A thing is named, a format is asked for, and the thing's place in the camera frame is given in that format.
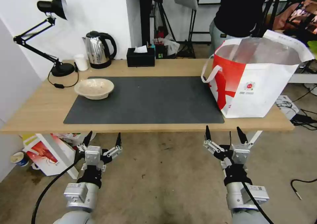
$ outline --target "black desk lamp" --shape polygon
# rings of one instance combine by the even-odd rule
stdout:
[[[75,68],[72,64],[62,63],[59,61],[59,59],[57,57],[48,55],[44,52],[39,51],[38,49],[36,49],[32,46],[26,44],[26,42],[28,40],[30,40],[31,38],[35,37],[36,35],[44,32],[45,30],[47,30],[55,25],[55,18],[52,16],[52,13],[55,13],[59,17],[66,19],[66,16],[65,16],[66,1],[65,0],[38,1],[37,8],[40,11],[44,12],[45,15],[48,16],[48,18],[45,19],[43,22],[39,23],[38,25],[34,26],[33,28],[29,29],[28,31],[24,32],[23,34],[15,36],[13,38],[13,41],[15,43],[31,50],[32,52],[35,52],[36,54],[39,54],[40,56],[50,60],[51,62],[53,62],[54,66],[51,70],[53,76],[56,76],[56,77],[67,76],[75,70]],[[34,30],[35,28],[39,27],[40,25],[42,25],[46,22],[48,22],[50,25],[47,26],[46,28],[38,31],[38,32],[30,33],[32,30]]]

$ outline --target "kettle lid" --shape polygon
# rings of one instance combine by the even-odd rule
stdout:
[[[95,37],[98,37],[98,36],[99,36],[99,32],[97,32],[97,31],[91,31],[91,32],[86,34],[87,38],[95,38]]]

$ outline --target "ceramic bowl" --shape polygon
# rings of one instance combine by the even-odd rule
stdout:
[[[75,92],[87,99],[100,100],[107,98],[114,88],[115,85],[110,80],[95,78],[78,82]]]

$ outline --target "bag handle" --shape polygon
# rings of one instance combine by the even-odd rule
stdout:
[[[208,66],[208,62],[209,62],[209,60],[210,60],[211,57],[213,58],[213,57],[214,57],[214,54],[212,54],[212,55],[208,58],[208,60],[206,61],[204,67],[202,68],[202,72],[201,72],[200,78],[201,78],[202,82],[204,82],[204,83],[209,83],[210,81],[212,81],[212,80],[215,78],[215,76],[216,76],[216,74],[218,73],[218,71],[222,71],[222,67],[219,66],[219,65],[217,65],[217,66],[215,66],[215,67],[212,69],[212,71],[211,71],[209,77],[208,77],[206,80],[204,79],[204,74],[205,74],[206,68],[207,68],[207,66]]]

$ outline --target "electric kettle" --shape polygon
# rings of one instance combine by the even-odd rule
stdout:
[[[113,53],[111,55],[106,39],[110,40],[113,47]],[[111,65],[111,60],[113,60],[117,54],[117,46],[113,37],[107,33],[91,31],[86,34],[86,37],[83,37],[83,41],[92,68],[101,69]]]

